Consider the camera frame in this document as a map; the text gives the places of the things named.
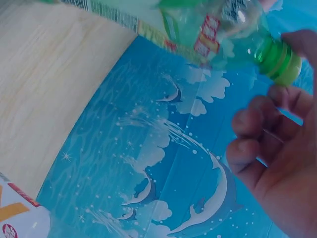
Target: light wood panel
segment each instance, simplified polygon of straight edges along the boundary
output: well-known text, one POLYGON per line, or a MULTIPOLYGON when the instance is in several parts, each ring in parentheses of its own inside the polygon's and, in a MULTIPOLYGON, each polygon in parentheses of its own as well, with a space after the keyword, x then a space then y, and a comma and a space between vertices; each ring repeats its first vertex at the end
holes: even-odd
POLYGON ((35 197, 135 35, 65 5, 0 0, 0 171, 35 197))

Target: white dolphin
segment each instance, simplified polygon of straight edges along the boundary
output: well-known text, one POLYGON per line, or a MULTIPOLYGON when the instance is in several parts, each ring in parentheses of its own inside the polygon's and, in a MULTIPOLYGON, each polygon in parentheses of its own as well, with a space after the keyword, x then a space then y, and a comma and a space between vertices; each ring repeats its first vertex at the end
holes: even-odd
POLYGON ((148 184, 142 192, 139 193, 138 197, 133 197, 131 200, 121 204, 121 206, 129 207, 140 207, 150 202, 157 200, 156 198, 156 185, 149 175, 143 171, 144 177, 148 180, 148 184))
POLYGON ((213 196, 205 202, 204 210, 196 213, 194 205, 189 209, 190 219, 173 229, 168 236, 178 238, 194 238, 221 224, 229 214, 241 209, 236 204, 236 186, 233 174, 225 164, 210 154, 213 169, 220 169, 221 180, 213 196))
POLYGON ((136 220, 137 211, 136 209, 130 209, 129 213, 122 215, 122 217, 117 218, 117 221, 133 221, 136 220))
POLYGON ((175 87, 176 92, 173 93, 172 95, 167 95, 164 98, 157 100, 158 103, 180 103, 180 102, 182 102, 182 100, 181 100, 182 92, 181 92, 180 88, 172 80, 170 82, 175 87))

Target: star illustration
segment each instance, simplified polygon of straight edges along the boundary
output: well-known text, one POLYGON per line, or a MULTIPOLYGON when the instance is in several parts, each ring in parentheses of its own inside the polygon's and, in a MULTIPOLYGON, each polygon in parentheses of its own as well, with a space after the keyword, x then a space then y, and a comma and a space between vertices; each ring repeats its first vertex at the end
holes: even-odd
POLYGON ((68 153, 68 151, 63 152, 63 155, 62 155, 62 160, 65 160, 65 161, 70 161, 71 157, 70 157, 70 154, 68 153))
POLYGON ((83 215, 79 215, 78 217, 79 217, 80 221, 84 221, 85 220, 85 217, 83 215))
POLYGON ((133 146, 133 144, 132 144, 131 140, 128 140, 128 141, 127 141, 127 144, 128 144, 128 146, 130 146, 130 147, 132 147, 132 146, 133 146))

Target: blue ocean-print surface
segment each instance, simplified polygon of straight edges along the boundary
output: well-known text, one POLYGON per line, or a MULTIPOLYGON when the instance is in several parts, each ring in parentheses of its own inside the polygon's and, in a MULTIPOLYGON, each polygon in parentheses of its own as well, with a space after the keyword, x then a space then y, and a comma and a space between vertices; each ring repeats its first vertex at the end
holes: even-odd
MULTIPOLYGON (((273 6, 273 32, 315 27, 285 23, 292 4, 300 2, 273 6)), ((312 92, 312 73, 304 62, 295 84, 312 92)), ((225 158, 233 114, 269 84, 255 68, 198 69, 138 37, 75 124, 37 200, 90 238, 285 238, 225 158)))

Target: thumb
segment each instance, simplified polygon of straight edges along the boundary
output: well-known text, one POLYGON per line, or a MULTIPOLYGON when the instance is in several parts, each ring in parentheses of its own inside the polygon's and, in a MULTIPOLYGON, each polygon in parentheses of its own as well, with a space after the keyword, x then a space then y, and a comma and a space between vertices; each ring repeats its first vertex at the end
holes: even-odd
POLYGON ((315 148, 317 150, 317 33, 311 30, 300 30, 282 35, 300 56, 305 57, 314 69, 314 116, 315 124, 315 148))
POLYGON ((305 57, 317 69, 317 33, 312 30, 300 30, 282 34, 283 40, 300 56, 305 57))

